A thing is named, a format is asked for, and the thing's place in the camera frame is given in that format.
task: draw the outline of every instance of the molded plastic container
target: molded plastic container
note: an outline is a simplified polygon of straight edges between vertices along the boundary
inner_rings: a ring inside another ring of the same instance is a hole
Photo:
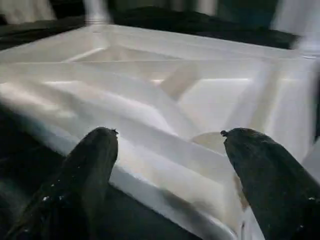
[[[2,51],[0,63],[1,102],[28,131],[67,154],[96,126],[116,128],[111,183],[203,239],[259,228],[221,130],[265,132],[298,161],[312,145],[315,60],[293,50],[108,25]]]

